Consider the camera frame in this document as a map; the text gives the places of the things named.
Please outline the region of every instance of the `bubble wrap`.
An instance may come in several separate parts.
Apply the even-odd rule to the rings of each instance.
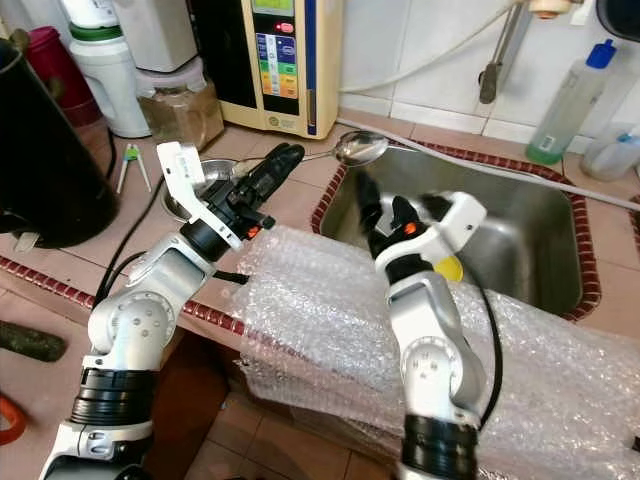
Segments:
[[[387,285],[369,254],[277,227],[256,238],[240,270],[252,277],[232,310],[247,327],[242,369],[253,393],[342,417],[396,450],[404,419],[399,354]],[[489,376],[486,402],[493,354],[484,304],[471,285],[450,288]],[[640,435],[640,346],[505,295],[489,299],[504,378],[480,436],[481,478],[640,478],[640,453],[630,448]]]

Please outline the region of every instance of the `metal bowl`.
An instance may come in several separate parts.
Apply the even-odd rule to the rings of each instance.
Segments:
[[[195,189],[196,196],[199,197],[200,193],[204,192],[211,186],[216,180],[228,180],[231,178],[233,166],[236,164],[233,160],[224,158],[216,158],[212,160],[202,161],[202,170],[204,172],[205,183],[199,185]],[[165,211],[171,215],[174,219],[181,223],[185,223],[191,215],[182,206],[174,200],[169,193],[167,184],[162,185],[162,206]]]

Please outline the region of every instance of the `tiled countertop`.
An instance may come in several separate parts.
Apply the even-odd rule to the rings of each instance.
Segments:
[[[375,127],[385,128],[419,141],[526,161],[523,155],[524,148],[517,143],[416,126],[404,121],[374,117],[359,112],[343,112],[343,116]],[[346,130],[348,130],[347,127],[336,125],[326,140],[316,142],[227,126],[224,134],[201,157],[203,159],[231,158],[237,160],[259,156],[283,141],[302,143],[307,153],[322,152],[330,150],[337,138]],[[88,148],[94,152],[98,162],[106,166],[109,147],[104,125],[92,126],[92,128],[84,129],[80,134]],[[126,143],[125,140],[116,140],[120,155]],[[137,143],[142,150],[151,181],[158,181],[160,166],[153,143],[148,139],[140,140]],[[579,160],[579,156],[570,154],[562,163],[553,168],[581,187],[618,196],[625,200],[640,194],[640,180],[634,173],[629,172],[624,179],[614,183],[597,182],[582,174],[578,168]],[[337,166],[335,160],[331,158],[301,165],[265,204],[263,210],[272,215],[280,224],[310,231],[311,214],[322,198]],[[118,173],[118,169],[116,169],[113,175],[114,179],[118,178]],[[144,188],[139,170],[130,168],[122,194],[121,211],[113,224],[97,237],[64,250],[33,250],[27,254],[18,254],[13,251],[15,240],[9,235],[0,236],[0,256],[41,272],[40,276],[34,276],[35,274],[27,272],[31,276],[27,275],[29,281],[26,281],[7,272],[6,268],[4,271],[0,269],[0,286],[14,290],[20,295],[41,303],[79,323],[86,322],[88,318],[87,296],[76,293],[74,289],[87,293],[95,291],[113,251],[146,205],[148,198],[149,193]],[[591,200],[587,200],[587,212],[591,224],[597,270],[600,276],[602,299],[598,307],[582,319],[580,324],[640,340],[640,322],[637,321],[636,312],[636,296],[640,292],[640,251],[636,248],[630,216],[625,210]],[[180,224],[165,213],[158,199],[148,217],[131,238],[121,258],[136,251],[148,249],[161,236],[175,232],[179,227]],[[238,253],[228,253],[219,263],[219,268],[233,270],[239,255]],[[38,286],[43,280],[47,282],[49,291]],[[55,290],[56,287],[58,287],[58,293],[63,293],[66,297],[71,296],[74,301],[65,298],[65,295],[60,296],[52,293],[51,290]],[[227,311],[229,297],[235,288],[232,284],[212,279],[194,299],[200,304]],[[232,348],[240,347],[240,337],[230,331],[233,329],[233,325],[221,328],[216,324],[220,323],[220,316],[208,309],[204,315],[202,311],[196,313],[200,314],[202,318],[182,315],[180,325]]]

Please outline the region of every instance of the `orange handle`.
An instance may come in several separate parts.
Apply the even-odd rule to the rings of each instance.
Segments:
[[[24,413],[7,397],[0,395],[0,415],[9,421],[7,430],[0,430],[0,445],[16,440],[27,427]]]

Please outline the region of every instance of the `sink basin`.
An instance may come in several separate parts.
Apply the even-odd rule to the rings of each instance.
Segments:
[[[391,147],[366,167],[382,203],[403,195],[420,212],[424,193],[465,191],[488,216],[460,252],[486,288],[557,315],[582,298],[580,260],[571,201],[550,188],[457,167],[421,152]],[[359,230],[355,170],[349,170],[320,222],[327,237],[367,248]]]

